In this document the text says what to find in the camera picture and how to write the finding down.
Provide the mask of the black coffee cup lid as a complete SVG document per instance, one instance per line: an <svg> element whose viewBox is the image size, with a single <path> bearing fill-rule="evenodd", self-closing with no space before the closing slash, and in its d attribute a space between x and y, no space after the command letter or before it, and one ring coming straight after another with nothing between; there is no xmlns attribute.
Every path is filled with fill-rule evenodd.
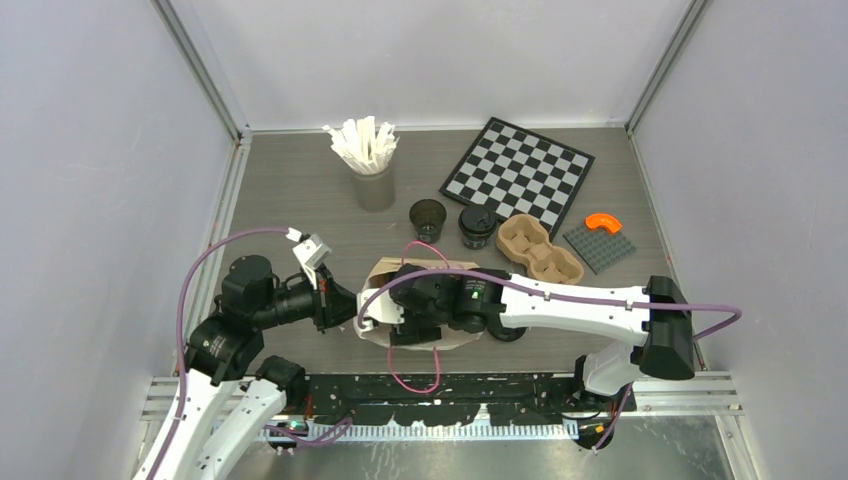
<svg viewBox="0 0 848 480"><path fill-rule="evenodd" d="M487 331L497 341L510 343L522 338L526 332L526 327L508 328L503 326L490 326Z"/></svg>

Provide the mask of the grey cylindrical straw holder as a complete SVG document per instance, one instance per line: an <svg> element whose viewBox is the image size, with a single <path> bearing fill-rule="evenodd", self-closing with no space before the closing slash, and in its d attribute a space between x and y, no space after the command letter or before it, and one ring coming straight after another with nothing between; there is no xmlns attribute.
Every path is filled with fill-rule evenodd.
<svg viewBox="0 0 848 480"><path fill-rule="evenodd" d="M356 202L363 210L380 212L395 203L394 168L391 165L376 174L351 172L350 179Z"/></svg>

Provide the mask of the black and white chessboard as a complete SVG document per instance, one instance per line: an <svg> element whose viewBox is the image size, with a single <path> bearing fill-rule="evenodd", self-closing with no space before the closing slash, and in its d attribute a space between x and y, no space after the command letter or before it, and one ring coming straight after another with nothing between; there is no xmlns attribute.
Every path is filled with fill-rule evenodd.
<svg viewBox="0 0 848 480"><path fill-rule="evenodd" d="M591 154L492 117L439 192L464 205L485 206L501 222L528 214L554 237L594 161Z"/></svg>

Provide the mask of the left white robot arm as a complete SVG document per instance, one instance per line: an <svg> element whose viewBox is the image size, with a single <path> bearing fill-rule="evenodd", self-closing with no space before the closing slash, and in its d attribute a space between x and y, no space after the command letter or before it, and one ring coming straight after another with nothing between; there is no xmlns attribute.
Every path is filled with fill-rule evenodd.
<svg viewBox="0 0 848 480"><path fill-rule="evenodd" d="M298 412L307 398L303 367L277 355L266 358L240 403L225 420L222 408L238 390L264 347L265 330L311 319L318 331L355 316L354 293L325 265L316 278L305 272L280 280L259 255L232 262L221 282L216 309L192 332L185 352L186 377L138 479L224 479L260 430L277 414Z"/></svg>

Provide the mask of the orange curved plastic piece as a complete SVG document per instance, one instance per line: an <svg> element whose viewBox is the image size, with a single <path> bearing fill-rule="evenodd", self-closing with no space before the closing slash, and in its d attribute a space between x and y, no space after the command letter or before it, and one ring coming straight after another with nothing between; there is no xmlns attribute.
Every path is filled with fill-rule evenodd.
<svg viewBox="0 0 848 480"><path fill-rule="evenodd" d="M602 230L610 235L619 233L623 228L618 218L601 212L588 215L584 220L584 224L589 230Z"/></svg>

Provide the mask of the bundle of white wrapped straws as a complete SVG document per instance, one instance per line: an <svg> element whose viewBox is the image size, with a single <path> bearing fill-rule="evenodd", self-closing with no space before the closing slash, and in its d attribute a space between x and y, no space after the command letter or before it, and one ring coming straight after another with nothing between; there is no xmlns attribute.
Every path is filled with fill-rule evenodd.
<svg viewBox="0 0 848 480"><path fill-rule="evenodd" d="M394 124L377 124L374 116L348 119L338 129L323 125L331 137L332 151L353 173L370 176L391 166L398 145Z"/></svg>

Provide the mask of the grey studded building baseplate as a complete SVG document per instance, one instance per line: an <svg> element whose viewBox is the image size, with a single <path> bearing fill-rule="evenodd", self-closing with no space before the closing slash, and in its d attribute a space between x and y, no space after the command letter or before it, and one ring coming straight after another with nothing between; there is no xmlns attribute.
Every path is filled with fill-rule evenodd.
<svg viewBox="0 0 848 480"><path fill-rule="evenodd" d="M623 233L609 233L585 225L567 231L563 238L594 274L608 270L637 251Z"/></svg>

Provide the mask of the pink and cream paper bag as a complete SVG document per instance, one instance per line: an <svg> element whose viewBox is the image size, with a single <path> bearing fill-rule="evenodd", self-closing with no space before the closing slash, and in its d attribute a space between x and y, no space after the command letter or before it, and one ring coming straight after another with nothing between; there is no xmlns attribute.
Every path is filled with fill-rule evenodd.
<svg viewBox="0 0 848 480"><path fill-rule="evenodd" d="M430 247L434 259L409 258L409 251L415 246L423 246L420 241L412 241L400 256L382 257L366 276L366 280L357 294L356 313L353 326L356 335L365 341L387 349L387 366L394 379L399 376L393 367L394 354L405 351L421 351L433 354L435 380L429 387L413 387L410 382L402 381L401 387L417 394L433 392L441 382L442 367L439 354L449 351L482 337L480 332L469 333L453 330L447 324L436 324L431 318L406 313L395 305L388 292L370 301L372 294L387 284L403 266L412 265L424 269L465 269L477 268L473 261L454 260L445 257L438 249Z"/></svg>

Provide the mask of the black lidded coffee cup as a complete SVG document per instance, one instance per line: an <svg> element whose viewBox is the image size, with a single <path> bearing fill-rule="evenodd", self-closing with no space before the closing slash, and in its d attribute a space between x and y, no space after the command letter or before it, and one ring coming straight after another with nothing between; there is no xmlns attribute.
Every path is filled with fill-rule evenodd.
<svg viewBox="0 0 848 480"><path fill-rule="evenodd" d="M458 217L462 244L471 250L484 248L497 226L495 213L484 205L468 205Z"/></svg>

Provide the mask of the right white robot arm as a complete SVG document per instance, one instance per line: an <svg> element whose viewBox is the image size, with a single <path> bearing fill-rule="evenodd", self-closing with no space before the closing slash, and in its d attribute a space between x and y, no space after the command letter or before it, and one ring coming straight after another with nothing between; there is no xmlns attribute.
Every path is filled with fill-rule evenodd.
<svg viewBox="0 0 848 480"><path fill-rule="evenodd" d="M644 286L582 287L549 283L504 270L426 269L406 264L374 293L401 309L401 322L419 317L435 326L478 332L501 341L529 328L603 336L612 343L575 365L574 403L596 410L640 375L689 380L695 375L690 308L669 277Z"/></svg>

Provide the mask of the brown cardboard cup carrier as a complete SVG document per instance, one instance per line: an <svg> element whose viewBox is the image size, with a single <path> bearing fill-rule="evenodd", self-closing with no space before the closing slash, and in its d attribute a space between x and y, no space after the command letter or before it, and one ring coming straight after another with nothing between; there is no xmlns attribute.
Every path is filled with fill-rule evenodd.
<svg viewBox="0 0 848 480"><path fill-rule="evenodd" d="M522 265L532 279L577 285L585 274L580 262L553 245L549 232L529 214L516 214L503 222L496 232L496 246L511 262Z"/></svg>

